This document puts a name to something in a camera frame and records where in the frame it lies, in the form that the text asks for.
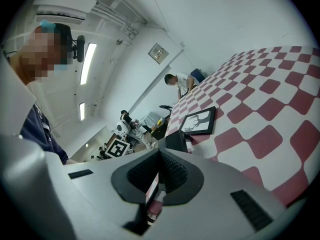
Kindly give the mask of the long ceiling light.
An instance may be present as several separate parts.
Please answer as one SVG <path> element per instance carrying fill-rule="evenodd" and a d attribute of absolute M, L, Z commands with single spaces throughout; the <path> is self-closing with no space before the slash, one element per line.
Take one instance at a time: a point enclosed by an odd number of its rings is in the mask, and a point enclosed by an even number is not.
<path fill-rule="evenodd" d="M 89 74 L 89 69 L 90 65 L 96 50 L 97 44 L 96 43 L 89 43 L 83 65 L 82 65 L 82 71 L 81 71 L 81 76 L 80 76 L 80 85 L 84 85 L 87 82 L 88 74 Z"/>

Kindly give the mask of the pink checkered tablecloth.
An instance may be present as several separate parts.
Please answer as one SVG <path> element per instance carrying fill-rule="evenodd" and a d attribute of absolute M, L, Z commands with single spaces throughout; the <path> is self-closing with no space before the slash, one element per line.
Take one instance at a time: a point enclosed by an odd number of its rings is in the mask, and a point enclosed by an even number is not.
<path fill-rule="evenodd" d="M 234 54 L 173 106 L 166 135 L 215 107 L 211 135 L 188 152 L 230 165 L 285 206 L 320 171 L 320 48 L 275 46 Z"/>

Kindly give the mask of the person's navy shirt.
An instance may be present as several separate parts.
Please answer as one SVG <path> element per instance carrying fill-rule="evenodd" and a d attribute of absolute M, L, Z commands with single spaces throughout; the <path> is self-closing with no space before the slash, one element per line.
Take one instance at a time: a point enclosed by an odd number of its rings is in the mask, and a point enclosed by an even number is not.
<path fill-rule="evenodd" d="M 43 151 L 57 154 L 63 165 L 67 163 L 69 159 L 67 153 L 52 136 L 50 122 L 36 104 L 29 111 L 20 135 L 24 139 L 37 143 Z"/>

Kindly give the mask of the white round device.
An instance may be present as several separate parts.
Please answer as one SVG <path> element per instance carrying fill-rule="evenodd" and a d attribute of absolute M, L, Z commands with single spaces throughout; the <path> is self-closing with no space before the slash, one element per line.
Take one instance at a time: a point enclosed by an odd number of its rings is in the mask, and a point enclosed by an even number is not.
<path fill-rule="evenodd" d="M 125 137 L 130 132 L 131 127 L 125 120 L 121 120 L 117 123 L 116 129 L 119 135 Z"/>

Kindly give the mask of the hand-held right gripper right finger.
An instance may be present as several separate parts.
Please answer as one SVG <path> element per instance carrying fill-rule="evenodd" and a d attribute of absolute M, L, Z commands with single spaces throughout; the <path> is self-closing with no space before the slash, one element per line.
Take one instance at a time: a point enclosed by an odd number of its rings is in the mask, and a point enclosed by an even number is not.
<path fill-rule="evenodd" d="M 225 163 L 164 149 L 201 170 L 204 181 L 187 203 L 164 205 L 149 229 L 150 240 L 243 240 L 255 234 L 232 193 L 243 191 L 275 221 L 286 207 L 270 191 Z"/>

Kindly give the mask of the black framed antler picture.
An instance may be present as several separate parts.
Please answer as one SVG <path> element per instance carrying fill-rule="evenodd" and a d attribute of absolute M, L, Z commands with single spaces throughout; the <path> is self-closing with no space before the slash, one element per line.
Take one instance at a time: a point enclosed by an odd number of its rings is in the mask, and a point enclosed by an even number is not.
<path fill-rule="evenodd" d="M 184 117 L 179 130 L 187 135 L 211 135 L 215 124 L 216 107 L 212 106 Z"/>

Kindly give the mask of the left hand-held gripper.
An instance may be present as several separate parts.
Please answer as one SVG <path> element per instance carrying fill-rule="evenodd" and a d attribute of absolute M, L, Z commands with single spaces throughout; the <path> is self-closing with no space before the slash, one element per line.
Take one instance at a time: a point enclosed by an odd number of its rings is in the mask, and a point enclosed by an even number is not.
<path fill-rule="evenodd" d="M 115 138 L 105 151 L 105 155 L 110 158 L 125 156 L 130 149 L 130 144 Z"/>

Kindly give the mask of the white air conditioner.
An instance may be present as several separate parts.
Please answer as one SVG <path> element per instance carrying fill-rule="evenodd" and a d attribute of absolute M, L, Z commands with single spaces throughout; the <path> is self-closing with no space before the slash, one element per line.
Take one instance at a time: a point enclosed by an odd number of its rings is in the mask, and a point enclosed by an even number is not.
<path fill-rule="evenodd" d="M 39 5 L 35 21 L 40 23 L 46 20 L 51 23 L 80 25 L 86 19 L 87 14 L 87 12 L 63 6 Z"/>

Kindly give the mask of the grey wall electrical panel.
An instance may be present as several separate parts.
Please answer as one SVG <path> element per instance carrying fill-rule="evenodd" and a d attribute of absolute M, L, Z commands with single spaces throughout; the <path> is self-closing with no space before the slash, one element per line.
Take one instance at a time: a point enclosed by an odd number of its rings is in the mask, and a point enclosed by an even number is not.
<path fill-rule="evenodd" d="M 148 52 L 148 55 L 160 65 L 167 58 L 169 53 L 161 45 L 156 43 Z"/>

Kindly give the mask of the pale blue fabric cushion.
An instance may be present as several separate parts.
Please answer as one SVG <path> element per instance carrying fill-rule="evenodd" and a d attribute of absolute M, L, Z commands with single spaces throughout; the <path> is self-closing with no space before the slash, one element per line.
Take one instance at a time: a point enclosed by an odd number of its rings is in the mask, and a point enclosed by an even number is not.
<path fill-rule="evenodd" d="M 158 114 L 155 112 L 149 112 L 147 115 L 145 115 L 142 119 L 142 125 L 148 126 L 149 128 L 152 128 L 153 126 L 157 125 L 158 120 L 161 118 Z"/>

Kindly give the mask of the white ceiling pipes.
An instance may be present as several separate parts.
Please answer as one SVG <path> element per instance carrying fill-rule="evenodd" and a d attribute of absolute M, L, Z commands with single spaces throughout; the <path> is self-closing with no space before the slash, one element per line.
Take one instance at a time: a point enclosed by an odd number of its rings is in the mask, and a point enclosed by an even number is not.
<path fill-rule="evenodd" d="M 147 19 L 125 0 L 97 0 L 91 13 L 120 27 L 132 40 L 148 25 Z"/>

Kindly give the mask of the black box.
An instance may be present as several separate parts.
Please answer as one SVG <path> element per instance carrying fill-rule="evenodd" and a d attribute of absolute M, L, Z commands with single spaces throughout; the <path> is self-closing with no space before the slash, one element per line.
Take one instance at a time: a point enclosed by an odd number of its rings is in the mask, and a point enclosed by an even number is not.
<path fill-rule="evenodd" d="M 178 130 L 165 137 L 165 147 L 167 149 L 187 153 L 188 148 L 186 141 L 192 142 L 192 136 Z"/>

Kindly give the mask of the black low cabinet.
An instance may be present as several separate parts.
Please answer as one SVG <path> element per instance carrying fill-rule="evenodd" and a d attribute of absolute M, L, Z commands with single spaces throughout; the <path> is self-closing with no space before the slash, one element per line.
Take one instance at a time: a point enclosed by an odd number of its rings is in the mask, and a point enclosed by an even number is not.
<path fill-rule="evenodd" d="M 168 123 L 169 121 L 167 119 L 164 119 L 160 125 L 154 125 L 151 128 L 151 136 L 155 138 L 157 141 L 164 138 L 168 128 Z"/>

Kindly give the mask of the blue chair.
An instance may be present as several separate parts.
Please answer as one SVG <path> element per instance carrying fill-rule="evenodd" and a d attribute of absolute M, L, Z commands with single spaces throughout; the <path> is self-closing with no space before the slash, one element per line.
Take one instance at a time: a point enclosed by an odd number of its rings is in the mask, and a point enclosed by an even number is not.
<path fill-rule="evenodd" d="M 190 75 L 192 77 L 194 77 L 199 83 L 203 82 L 205 80 L 205 78 L 206 78 L 205 75 L 203 74 L 203 72 L 198 68 L 194 69 L 190 73 Z"/>

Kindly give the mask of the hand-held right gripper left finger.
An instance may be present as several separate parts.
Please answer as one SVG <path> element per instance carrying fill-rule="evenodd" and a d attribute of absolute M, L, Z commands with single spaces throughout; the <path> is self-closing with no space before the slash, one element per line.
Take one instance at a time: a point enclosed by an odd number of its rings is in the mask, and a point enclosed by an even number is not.
<path fill-rule="evenodd" d="M 75 188 L 68 215 L 76 240 L 160 240 L 147 210 L 159 166 L 158 149 L 66 166 Z"/>

